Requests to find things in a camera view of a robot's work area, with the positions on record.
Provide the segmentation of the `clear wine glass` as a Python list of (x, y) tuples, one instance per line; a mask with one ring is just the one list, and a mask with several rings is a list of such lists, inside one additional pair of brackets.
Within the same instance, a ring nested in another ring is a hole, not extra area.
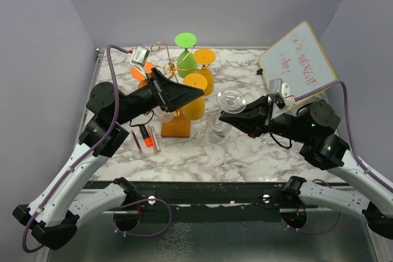
[(219, 110), (208, 117), (204, 128), (205, 138), (211, 144), (222, 142), (232, 128), (231, 125), (223, 122), (220, 116), (223, 114), (238, 114), (246, 107), (245, 96), (235, 88), (221, 89), (216, 96), (216, 101)]
[(161, 109), (158, 109), (156, 111), (156, 115), (157, 115), (159, 121), (163, 122), (163, 123), (168, 123), (168, 122), (172, 121), (174, 118), (174, 112), (165, 112), (165, 111), (162, 111)]

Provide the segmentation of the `green plastic wine glass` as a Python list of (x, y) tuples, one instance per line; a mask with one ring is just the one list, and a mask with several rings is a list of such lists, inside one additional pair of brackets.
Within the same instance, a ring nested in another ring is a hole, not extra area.
[(196, 73), (197, 63), (193, 58), (192, 50), (195, 47), (197, 38), (194, 34), (184, 32), (175, 37), (175, 44), (183, 48), (184, 51), (177, 58), (176, 68), (180, 78), (184, 79), (187, 75)]

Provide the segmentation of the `orange plastic wine glass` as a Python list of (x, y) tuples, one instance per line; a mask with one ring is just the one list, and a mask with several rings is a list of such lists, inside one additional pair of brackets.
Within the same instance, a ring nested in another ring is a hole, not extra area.
[[(153, 66), (154, 65), (152, 63), (147, 61), (144, 65), (144, 72), (146, 74), (151, 74)], [(142, 72), (139, 71), (135, 66), (131, 67), (130, 74), (131, 74), (132, 78), (136, 79), (139, 82), (138, 89), (147, 85), (146, 76), (144, 74), (142, 74)]]

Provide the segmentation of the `yellow plastic wine glass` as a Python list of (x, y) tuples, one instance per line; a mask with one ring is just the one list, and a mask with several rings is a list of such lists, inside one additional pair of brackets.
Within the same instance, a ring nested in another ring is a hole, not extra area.
[(201, 68), (199, 68), (198, 73), (203, 75), (206, 80), (207, 80), (207, 87), (204, 90), (204, 95), (209, 96), (212, 94), (214, 90), (214, 76), (209, 69), (209, 66), (215, 62), (216, 60), (216, 54), (208, 48), (201, 48), (198, 49), (194, 55), (193, 59), (197, 64), (201, 65)]

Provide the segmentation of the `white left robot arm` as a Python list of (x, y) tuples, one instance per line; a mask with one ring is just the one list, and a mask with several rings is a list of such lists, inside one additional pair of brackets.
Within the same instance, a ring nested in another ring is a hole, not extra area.
[(76, 200), (90, 177), (120, 148), (129, 132), (123, 124), (156, 107), (174, 112), (202, 97), (203, 90), (167, 79), (153, 68), (147, 84), (124, 94), (114, 83), (95, 85), (87, 102), (93, 118), (50, 185), (30, 204), (20, 204), (12, 215), (41, 247), (58, 250), (83, 223), (109, 209), (134, 206), (136, 189), (123, 177), (84, 200)]

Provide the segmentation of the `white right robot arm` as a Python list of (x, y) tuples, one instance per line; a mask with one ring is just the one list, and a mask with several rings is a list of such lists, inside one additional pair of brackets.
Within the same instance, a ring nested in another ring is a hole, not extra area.
[(292, 176), (282, 191), (288, 207), (299, 204), (326, 207), (352, 215), (376, 234), (392, 239), (392, 184), (356, 161), (349, 144), (335, 134), (340, 118), (324, 100), (309, 103), (296, 115), (272, 118), (267, 96), (248, 104), (238, 114), (222, 112), (219, 120), (251, 138), (275, 134), (302, 144), (299, 153), (310, 165), (344, 180), (355, 190), (321, 187)]

